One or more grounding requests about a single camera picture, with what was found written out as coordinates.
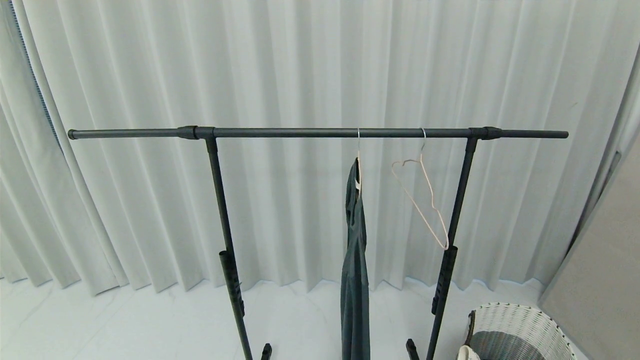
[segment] vertical support pole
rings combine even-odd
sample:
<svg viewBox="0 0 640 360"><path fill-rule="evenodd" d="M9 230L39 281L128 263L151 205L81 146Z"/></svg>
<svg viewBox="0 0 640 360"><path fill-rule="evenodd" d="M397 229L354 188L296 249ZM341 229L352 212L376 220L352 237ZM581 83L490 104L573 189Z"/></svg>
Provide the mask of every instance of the vertical support pole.
<svg viewBox="0 0 640 360"><path fill-rule="evenodd" d="M244 326L244 303L242 301L242 293L240 292L240 281L238 280L236 255L234 253L234 243L231 238L231 225L229 225L229 214L227 212L227 201L225 200L225 189L222 185L222 173L220 170L220 159L218 157L218 145L216 139L210 137L206 139L207 151L209 152L209 162L211 163L211 172L213 173L213 185L216 189L216 199L218 200L218 211L220 212L220 222L222 224L222 235L225 240L225 251L220 252L220 262L225 273L225 282L231 300L231 308L236 318L236 326L238 335L240 336L240 344L244 352L246 360L253 360L251 348L249 346L249 337L246 334ZM266 344L262 351L262 359L267 360L271 356L271 345Z"/></svg>
<svg viewBox="0 0 640 360"><path fill-rule="evenodd" d="M431 311L436 317L433 320L433 329L431 330L431 340L429 341L427 360L433 360L433 356L436 352L436 344L438 343L438 335L440 334L440 326L442 325L442 317L444 315L444 306L447 300L447 294L449 293L449 285L451 283L451 275L453 274L453 266L456 261L456 253L458 252L458 248L453 246L453 241L456 237L456 230L458 230L458 220L460 219L460 212L462 211L462 202L465 198L465 191L467 190L469 172L471 171L471 162L474 159L477 141L477 137L467 139L465 159L462 163L458 191L456 192L456 200L453 204L451 223L449 224L449 249L446 250L442 256L438 286L436 287L436 294L433 298L433 305L431 307Z"/></svg>

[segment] tile floor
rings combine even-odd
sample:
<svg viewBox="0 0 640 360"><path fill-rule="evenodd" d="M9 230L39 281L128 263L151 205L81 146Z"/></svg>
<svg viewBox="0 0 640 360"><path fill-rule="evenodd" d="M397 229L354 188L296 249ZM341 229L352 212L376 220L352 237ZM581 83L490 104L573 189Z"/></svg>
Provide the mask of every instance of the tile floor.
<svg viewBox="0 0 640 360"><path fill-rule="evenodd" d="M407 338L426 356L434 287L407 279L399 291L383 282L370 294L371 358L402 359ZM87 295L82 282L61 290L52 282L0 281L2 360L14 359L244 359L227 289L203 281L189 292L174 286L154 293L113 289ZM437 359L455 359L470 310L485 302L534 306L541 284L481 282L452 286ZM243 293L254 358L265 342L274 360L340 358L340 289L323 281L310 292L302 282L260 282ZM579 359L586 359L575 348Z"/></svg>

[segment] laundry basket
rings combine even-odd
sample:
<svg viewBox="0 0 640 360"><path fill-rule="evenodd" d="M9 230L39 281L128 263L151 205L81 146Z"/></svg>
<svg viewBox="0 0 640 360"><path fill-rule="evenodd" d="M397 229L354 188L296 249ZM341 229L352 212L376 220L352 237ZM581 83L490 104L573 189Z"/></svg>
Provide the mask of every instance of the laundry basket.
<svg viewBox="0 0 640 360"><path fill-rule="evenodd" d="M529 306L492 302L469 314L465 345L482 360L576 360L560 326Z"/></svg>

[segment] horizontal bar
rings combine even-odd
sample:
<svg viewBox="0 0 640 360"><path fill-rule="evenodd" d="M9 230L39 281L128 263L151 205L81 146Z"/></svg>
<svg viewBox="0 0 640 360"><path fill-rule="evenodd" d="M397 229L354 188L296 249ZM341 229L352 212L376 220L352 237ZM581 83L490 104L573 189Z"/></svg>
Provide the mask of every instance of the horizontal bar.
<svg viewBox="0 0 640 360"><path fill-rule="evenodd" d="M69 130L70 139L87 138L566 138L566 131L501 130L494 127L471 129L394 128L295 128L295 127L207 127L182 126L177 129Z"/></svg>

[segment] garment rack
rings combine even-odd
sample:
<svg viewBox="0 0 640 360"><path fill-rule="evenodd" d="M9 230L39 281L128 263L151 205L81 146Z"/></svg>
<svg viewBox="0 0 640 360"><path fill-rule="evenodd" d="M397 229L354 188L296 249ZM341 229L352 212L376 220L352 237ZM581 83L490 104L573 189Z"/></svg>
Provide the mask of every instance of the garment rack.
<svg viewBox="0 0 640 360"><path fill-rule="evenodd" d="M224 271L229 299L236 318L237 330L242 344L244 358L252 360L249 339L244 326L244 302L240 291L234 244L231 237L231 226L227 212L227 202L222 184L220 159L218 157L217 138L466 138L465 159L462 163L458 190L453 204L451 223L449 224L449 249L444 251L440 275L436 286L435 296L431 303L431 313L435 315L427 360L433 360L436 343L440 333L444 307L447 301L453 267L458 248L453 246L458 228L458 220L462 210L462 202L467 189L467 181L474 158L478 140L493 140L498 138L567 138L566 131L547 130L503 130L497 127L470 127L468 129L375 129L375 128L250 128L250 127L205 127L182 126L175 129L114 129L114 130L69 130L71 140L87 138L184 138L189 140L204 139L207 143L209 162L213 174L213 185L216 190L216 200L220 212L220 222L225 241L225 250L220 252L220 262ZM416 346L412 339L405 344L410 360L419 360ZM262 360L271 357L272 348L269 343L264 345Z"/></svg>

